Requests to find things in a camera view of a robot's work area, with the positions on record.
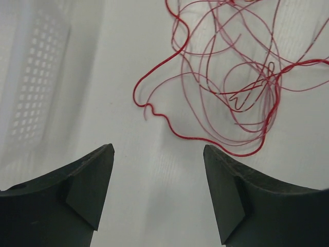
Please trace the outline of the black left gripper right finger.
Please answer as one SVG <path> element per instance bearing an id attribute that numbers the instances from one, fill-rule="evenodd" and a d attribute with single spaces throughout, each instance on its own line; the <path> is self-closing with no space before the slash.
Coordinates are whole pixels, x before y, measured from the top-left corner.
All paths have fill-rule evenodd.
<path id="1" fill-rule="evenodd" d="M 222 245 L 328 246 L 328 190 L 277 180 L 212 145 L 203 157 Z"/>

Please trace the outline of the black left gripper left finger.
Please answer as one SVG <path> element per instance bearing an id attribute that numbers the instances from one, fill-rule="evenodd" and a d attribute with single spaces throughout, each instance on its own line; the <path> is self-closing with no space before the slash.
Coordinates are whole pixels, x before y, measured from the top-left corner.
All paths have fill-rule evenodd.
<path id="1" fill-rule="evenodd" d="M 1 191 L 1 246 L 90 246 L 114 163 L 107 144 Z"/>

